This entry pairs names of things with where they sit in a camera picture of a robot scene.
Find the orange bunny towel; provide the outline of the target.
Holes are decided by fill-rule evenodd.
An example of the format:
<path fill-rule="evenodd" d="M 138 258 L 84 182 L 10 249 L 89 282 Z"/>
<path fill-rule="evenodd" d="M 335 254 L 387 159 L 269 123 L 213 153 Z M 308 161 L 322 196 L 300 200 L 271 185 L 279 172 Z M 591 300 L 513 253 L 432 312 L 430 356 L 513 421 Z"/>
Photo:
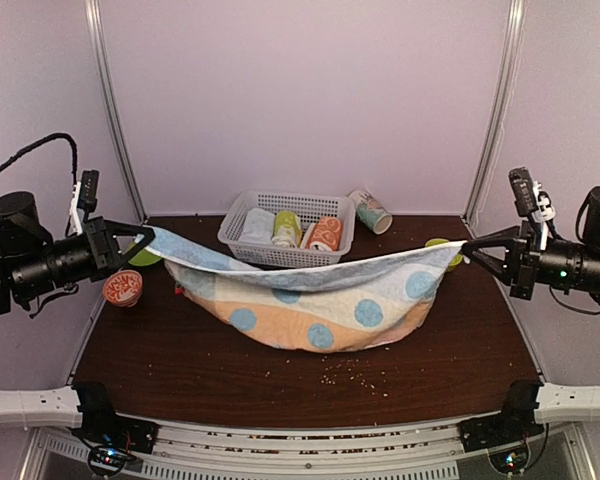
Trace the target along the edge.
<path fill-rule="evenodd" d="M 304 248 L 335 252 L 339 249 L 342 233 L 343 224 L 339 218 L 322 217 L 309 226 L 304 238 Z"/>

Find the blue patterned towel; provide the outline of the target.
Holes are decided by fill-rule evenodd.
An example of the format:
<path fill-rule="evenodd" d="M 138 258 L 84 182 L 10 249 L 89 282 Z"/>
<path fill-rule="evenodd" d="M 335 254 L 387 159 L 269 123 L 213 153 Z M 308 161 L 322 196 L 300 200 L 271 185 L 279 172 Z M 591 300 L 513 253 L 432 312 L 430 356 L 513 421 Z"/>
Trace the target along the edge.
<path fill-rule="evenodd" d="M 249 338 L 321 354 L 397 342 L 419 328 L 462 242 L 313 268 L 262 270 L 155 228 L 185 296 Z"/>

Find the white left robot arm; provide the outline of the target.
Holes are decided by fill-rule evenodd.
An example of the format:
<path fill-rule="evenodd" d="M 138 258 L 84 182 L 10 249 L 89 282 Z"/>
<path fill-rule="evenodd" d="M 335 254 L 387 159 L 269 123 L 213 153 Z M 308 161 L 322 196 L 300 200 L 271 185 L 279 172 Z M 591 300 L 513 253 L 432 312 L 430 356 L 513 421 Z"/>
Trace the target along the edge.
<path fill-rule="evenodd" d="M 34 196 L 0 197 L 0 316 L 13 304 L 32 315 L 40 305 L 75 294 L 83 280 L 117 273 L 155 238 L 150 227 L 85 218 L 76 233 L 56 240 L 40 224 Z M 106 388 L 98 382 L 51 390 L 0 390 L 0 426 L 66 427 L 90 432 L 103 444 L 124 433 Z"/>

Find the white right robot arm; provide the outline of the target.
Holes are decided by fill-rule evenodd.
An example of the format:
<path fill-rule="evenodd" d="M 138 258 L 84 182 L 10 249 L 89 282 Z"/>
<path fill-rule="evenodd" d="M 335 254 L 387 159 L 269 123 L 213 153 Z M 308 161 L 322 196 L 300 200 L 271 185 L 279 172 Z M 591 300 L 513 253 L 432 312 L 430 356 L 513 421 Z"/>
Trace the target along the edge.
<path fill-rule="evenodd" d="M 512 190 L 521 225 L 468 241 L 462 254 L 507 286 L 513 298 L 530 300 L 541 284 L 551 295 L 585 292 L 600 306 L 600 186 L 581 204 L 575 241 L 557 233 L 551 199 L 537 182 L 518 179 Z M 530 424 L 564 421 L 600 422 L 600 385 L 516 381 L 492 430 L 510 442 Z"/>

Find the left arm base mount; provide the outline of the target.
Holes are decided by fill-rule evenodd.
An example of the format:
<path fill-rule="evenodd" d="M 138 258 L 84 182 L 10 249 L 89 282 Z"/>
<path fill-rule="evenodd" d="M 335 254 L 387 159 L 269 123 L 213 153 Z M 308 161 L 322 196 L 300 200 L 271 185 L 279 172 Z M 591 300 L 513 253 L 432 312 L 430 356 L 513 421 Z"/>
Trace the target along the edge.
<path fill-rule="evenodd" d="M 70 428 L 74 436 L 129 452 L 153 452 L 159 430 L 155 422 L 118 414 L 100 382 L 79 382 L 71 389 L 78 396 L 77 410 L 82 414 L 79 426 Z"/>

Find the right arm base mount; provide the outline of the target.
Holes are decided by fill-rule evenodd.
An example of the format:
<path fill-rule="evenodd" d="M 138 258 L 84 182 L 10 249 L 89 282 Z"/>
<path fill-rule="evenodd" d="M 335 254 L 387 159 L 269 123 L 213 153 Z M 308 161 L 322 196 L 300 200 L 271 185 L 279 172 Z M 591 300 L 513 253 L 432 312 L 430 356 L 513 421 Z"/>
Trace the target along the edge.
<path fill-rule="evenodd" d="M 540 381 L 516 380 L 497 413 L 461 421 L 458 432 L 464 452 L 522 442 L 544 433 L 545 427 L 537 423 L 534 416 L 539 407 L 536 397 L 541 386 Z"/>

